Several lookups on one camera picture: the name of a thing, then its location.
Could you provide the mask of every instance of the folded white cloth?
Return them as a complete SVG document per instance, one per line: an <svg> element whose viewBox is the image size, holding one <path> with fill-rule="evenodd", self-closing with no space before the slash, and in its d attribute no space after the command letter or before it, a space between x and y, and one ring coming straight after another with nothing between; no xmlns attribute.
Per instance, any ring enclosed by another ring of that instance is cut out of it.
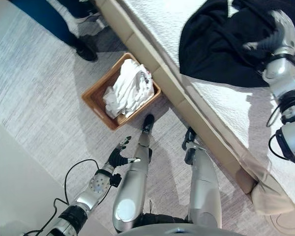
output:
<svg viewBox="0 0 295 236"><path fill-rule="evenodd" d="M107 87L103 100L111 118L124 114L128 118L154 96L152 76L141 64L127 59L113 87Z"/></svg>

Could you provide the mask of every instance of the carpet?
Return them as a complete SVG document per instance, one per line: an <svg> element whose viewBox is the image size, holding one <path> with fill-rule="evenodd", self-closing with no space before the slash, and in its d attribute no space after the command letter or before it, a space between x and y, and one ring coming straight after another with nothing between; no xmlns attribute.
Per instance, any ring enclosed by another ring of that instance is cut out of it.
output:
<svg viewBox="0 0 295 236"><path fill-rule="evenodd" d="M55 0L51 3L64 16L72 32L96 45L99 60L96 63L82 60L71 48L20 12L0 43L0 123L63 184L73 164L94 158L103 165L114 146L129 135L132 140L122 154L131 157L145 116L154 114L153 156L144 212L149 211L148 200L151 199L152 213L184 218L189 203L191 168L184 163L181 143L188 124L168 99L161 96L117 131L107 128L82 101L81 94L127 49L109 27L103 29L96 22L77 26L64 7ZM264 217L254 212L248 197L208 152L220 186L223 229L248 236L278 235ZM127 166L123 166L116 173L123 176L126 169ZM95 170L91 163L74 169L68 178L69 193L72 196L79 193ZM112 188L94 213L113 234L111 219L116 192Z"/></svg>

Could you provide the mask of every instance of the brown basket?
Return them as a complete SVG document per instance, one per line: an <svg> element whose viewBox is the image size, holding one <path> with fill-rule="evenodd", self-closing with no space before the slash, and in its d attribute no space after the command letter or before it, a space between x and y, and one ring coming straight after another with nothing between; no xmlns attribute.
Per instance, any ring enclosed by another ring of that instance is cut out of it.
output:
<svg viewBox="0 0 295 236"><path fill-rule="evenodd" d="M126 59L133 59L138 62L131 53L125 53L117 63L108 71L99 81L82 94L82 99L86 104L102 119L102 121L112 130L116 130L129 120L133 119L145 107L152 103L161 94L160 87L153 80L154 96L147 101L143 106L136 110L131 116L126 118L124 115L119 115L115 119L111 119L105 112L105 103L103 95L108 86L113 86L118 76L120 68Z"/></svg>

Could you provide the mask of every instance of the beige bed frame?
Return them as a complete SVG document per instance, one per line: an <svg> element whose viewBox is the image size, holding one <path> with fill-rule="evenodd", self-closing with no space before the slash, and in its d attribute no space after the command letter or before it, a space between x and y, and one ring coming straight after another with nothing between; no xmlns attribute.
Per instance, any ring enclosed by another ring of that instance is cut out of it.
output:
<svg viewBox="0 0 295 236"><path fill-rule="evenodd" d="M149 69L153 79L161 87L164 94L184 120L201 137L243 192L249 197L253 196L253 200L256 199L259 206L265 208L268 205L271 206L269 210L263 209L259 210L259 212L268 215L267 220L282 235L295 236L295 205L276 180L269 175L260 183L256 177L252 177L254 175L250 175L239 164L232 148L208 122L206 116L198 109L189 95L185 93L179 80L171 72L162 57L116 0L96 0L96 5L129 51ZM273 199L276 199L274 202L269 197L271 195L274 196ZM279 204L280 207L275 208L273 204Z"/></svg>

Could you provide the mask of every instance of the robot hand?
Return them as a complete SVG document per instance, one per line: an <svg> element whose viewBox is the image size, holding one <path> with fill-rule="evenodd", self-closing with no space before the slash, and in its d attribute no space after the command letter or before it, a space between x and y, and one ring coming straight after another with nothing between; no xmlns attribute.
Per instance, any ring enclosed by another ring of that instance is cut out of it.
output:
<svg viewBox="0 0 295 236"><path fill-rule="evenodd" d="M122 166L129 163L139 162L139 158L125 158L120 155L120 152L126 148L126 144L129 143L131 136L125 138L122 142L120 142L117 147L113 150L108 158L108 163L116 168L117 166Z"/></svg>

